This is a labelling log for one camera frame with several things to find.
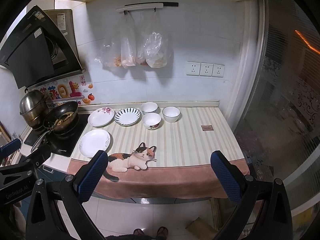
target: pot lid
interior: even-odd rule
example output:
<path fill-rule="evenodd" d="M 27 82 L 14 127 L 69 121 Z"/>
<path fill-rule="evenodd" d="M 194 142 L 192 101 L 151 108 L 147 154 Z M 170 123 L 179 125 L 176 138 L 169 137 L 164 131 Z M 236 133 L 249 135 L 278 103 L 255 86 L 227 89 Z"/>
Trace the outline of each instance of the pot lid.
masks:
<path fill-rule="evenodd" d="M 25 90 L 26 95 L 20 101 L 20 114 L 25 114 L 26 112 L 33 109 L 36 105 L 44 99 L 44 95 L 39 90 L 32 90 L 28 92 Z"/>

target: silver bolt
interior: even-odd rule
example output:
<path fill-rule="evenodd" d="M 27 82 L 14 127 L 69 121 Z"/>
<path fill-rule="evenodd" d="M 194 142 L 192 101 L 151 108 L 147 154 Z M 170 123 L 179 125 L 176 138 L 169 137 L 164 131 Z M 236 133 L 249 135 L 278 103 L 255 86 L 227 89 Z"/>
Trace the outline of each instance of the silver bolt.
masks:
<path fill-rule="evenodd" d="M 246 175 L 244 177 L 247 181 L 253 181 L 253 177 L 251 175 Z"/>
<path fill-rule="evenodd" d="M 38 180 L 36 181 L 36 184 L 37 184 L 37 185 L 40 185 L 42 182 L 43 182 L 43 179 L 38 179 Z"/>
<path fill-rule="evenodd" d="M 65 180 L 66 180 L 66 181 L 72 181 L 72 180 L 73 180 L 73 175 L 67 175 L 67 176 L 65 177 Z"/>
<path fill-rule="evenodd" d="M 276 179 L 276 184 L 281 185 L 282 184 L 282 180 L 281 179 Z"/>

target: blue textured pad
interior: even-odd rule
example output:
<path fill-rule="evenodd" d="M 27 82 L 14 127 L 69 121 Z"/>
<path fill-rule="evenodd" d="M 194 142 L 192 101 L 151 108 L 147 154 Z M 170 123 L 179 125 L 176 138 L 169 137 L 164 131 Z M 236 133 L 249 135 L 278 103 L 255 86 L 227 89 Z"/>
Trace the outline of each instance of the blue textured pad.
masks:
<path fill-rule="evenodd" d="M 211 154 L 210 163 L 229 200 L 240 203 L 242 198 L 240 185 L 216 152 Z"/>
<path fill-rule="evenodd" d="M 84 176 L 83 180 L 79 183 L 77 190 L 79 203 L 82 204 L 89 200 L 107 166 L 108 155 L 106 152 L 103 152 L 87 172 L 86 176 Z"/>

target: flip-flop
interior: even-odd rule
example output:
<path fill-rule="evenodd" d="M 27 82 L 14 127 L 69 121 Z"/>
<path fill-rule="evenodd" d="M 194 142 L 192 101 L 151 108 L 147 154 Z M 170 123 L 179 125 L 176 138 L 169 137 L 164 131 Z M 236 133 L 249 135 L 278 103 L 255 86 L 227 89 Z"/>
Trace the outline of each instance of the flip-flop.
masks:
<path fill-rule="evenodd" d="M 135 229 L 133 234 L 136 236 L 144 236 L 144 232 L 140 228 Z"/>
<path fill-rule="evenodd" d="M 166 227 L 159 227 L 158 231 L 157 231 L 157 236 L 164 236 L 165 238 L 167 238 L 167 236 L 169 235 L 169 231 Z"/>

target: cartoon sun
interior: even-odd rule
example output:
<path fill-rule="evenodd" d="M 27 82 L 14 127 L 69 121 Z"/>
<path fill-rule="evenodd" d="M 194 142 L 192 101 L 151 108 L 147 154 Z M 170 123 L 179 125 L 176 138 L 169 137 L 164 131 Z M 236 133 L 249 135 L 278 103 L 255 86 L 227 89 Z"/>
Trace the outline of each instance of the cartoon sun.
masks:
<path fill-rule="evenodd" d="M 74 88 L 74 89 L 78 89 L 78 88 L 79 88 L 78 83 L 73 83 L 73 88 Z"/>

